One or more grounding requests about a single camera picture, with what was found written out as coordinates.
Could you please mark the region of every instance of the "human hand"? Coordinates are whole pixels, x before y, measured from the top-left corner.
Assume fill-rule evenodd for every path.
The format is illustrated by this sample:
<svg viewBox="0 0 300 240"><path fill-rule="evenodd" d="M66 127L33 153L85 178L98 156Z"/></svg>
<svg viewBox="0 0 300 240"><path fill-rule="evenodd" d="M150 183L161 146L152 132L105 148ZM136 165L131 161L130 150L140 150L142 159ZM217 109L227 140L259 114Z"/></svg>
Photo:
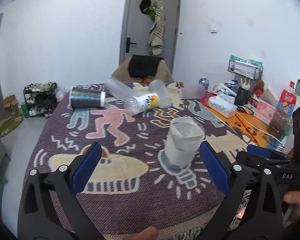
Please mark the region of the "human hand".
<svg viewBox="0 0 300 240"><path fill-rule="evenodd" d="M288 204L292 204L292 213L284 224L284 226L287 227L300 218L300 191L286 192L283 197L283 201Z"/></svg>
<svg viewBox="0 0 300 240"><path fill-rule="evenodd" d="M127 236L123 240L156 240L158 234L159 232L155 227L148 227L138 234Z"/></svg>

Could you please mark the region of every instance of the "bedspread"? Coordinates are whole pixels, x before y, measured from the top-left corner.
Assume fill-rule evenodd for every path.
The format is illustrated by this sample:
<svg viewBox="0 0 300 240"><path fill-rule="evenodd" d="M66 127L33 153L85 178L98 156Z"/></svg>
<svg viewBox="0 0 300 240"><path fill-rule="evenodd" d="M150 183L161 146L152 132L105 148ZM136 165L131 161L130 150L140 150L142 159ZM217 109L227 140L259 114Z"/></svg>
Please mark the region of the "bedspread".
<svg viewBox="0 0 300 240"><path fill-rule="evenodd" d="M80 86L103 90L103 84ZM178 83L168 86L173 95ZM139 93L146 88L134 87ZM214 185L199 156L183 169L172 169L164 153L170 120L189 116L200 122L206 140L233 162L247 143L212 114L199 100L179 100L167 109L155 108L135 116L123 102L106 95L98 109L70 109L68 94L47 121L27 167L55 171L85 153L92 142L102 145L102 158L84 191L77 194L82 208L107 239L121 239L152 225L159 239L204 225L224 195ZM62 225L71 230L55 193L51 193Z"/></svg>

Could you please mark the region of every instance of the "clear plastic cup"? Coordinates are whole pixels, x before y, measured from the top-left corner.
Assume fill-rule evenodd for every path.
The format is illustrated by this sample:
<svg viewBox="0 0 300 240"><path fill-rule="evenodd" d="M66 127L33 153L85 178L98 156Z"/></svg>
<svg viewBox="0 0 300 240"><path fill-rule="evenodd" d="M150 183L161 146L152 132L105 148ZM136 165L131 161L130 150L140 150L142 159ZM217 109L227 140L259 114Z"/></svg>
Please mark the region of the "clear plastic cup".
<svg viewBox="0 0 300 240"><path fill-rule="evenodd" d="M193 86L187 86L178 89L180 99L193 99L193 98L205 98L206 90L203 85L195 84Z"/></svg>
<svg viewBox="0 0 300 240"><path fill-rule="evenodd" d="M180 168L189 165L204 137L204 129L193 118L178 117L172 119L164 148L169 162Z"/></svg>
<svg viewBox="0 0 300 240"><path fill-rule="evenodd" d="M149 89L151 92L155 92L159 96L159 107L168 108L172 105L172 98L168 94L168 90L162 80L153 80Z"/></svg>
<svg viewBox="0 0 300 240"><path fill-rule="evenodd" d="M111 77L105 81L105 91L123 102L128 98L132 98L138 95L138 93L135 92L132 88L123 84L115 77Z"/></svg>

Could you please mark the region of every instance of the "cardboard box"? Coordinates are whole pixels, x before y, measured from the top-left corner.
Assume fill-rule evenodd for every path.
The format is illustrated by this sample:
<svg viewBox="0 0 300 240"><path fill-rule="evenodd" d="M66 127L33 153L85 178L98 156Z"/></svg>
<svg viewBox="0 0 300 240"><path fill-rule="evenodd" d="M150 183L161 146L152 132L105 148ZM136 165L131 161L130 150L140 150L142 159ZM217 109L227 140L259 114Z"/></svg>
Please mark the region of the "cardboard box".
<svg viewBox="0 0 300 240"><path fill-rule="evenodd" d="M11 95L3 100L4 108L7 109L12 115L19 114L18 100L16 95Z"/></svg>
<svg viewBox="0 0 300 240"><path fill-rule="evenodd" d="M258 118L262 122L266 123L267 125L270 124L270 121L268 118L264 117L262 114L259 114L258 112L254 112L253 114L254 117Z"/></svg>
<svg viewBox="0 0 300 240"><path fill-rule="evenodd" d="M275 113L275 107L259 99L258 105L256 107L256 112L263 115L266 119L271 120Z"/></svg>

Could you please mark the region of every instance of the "gray floor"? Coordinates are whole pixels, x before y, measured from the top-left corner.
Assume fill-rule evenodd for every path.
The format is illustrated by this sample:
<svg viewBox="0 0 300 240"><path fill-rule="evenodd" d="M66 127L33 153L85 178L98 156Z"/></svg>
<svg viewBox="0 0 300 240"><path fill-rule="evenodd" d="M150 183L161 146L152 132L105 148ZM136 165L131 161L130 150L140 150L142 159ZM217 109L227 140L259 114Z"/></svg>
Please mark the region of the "gray floor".
<svg viewBox="0 0 300 240"><path fill-rule="evenodd" d="M8 183L3 190L2 220L15 236L23 178L31 153L46 122L45 117L25 118L14 131L1 138L11 158L5 173Z"/></svg>

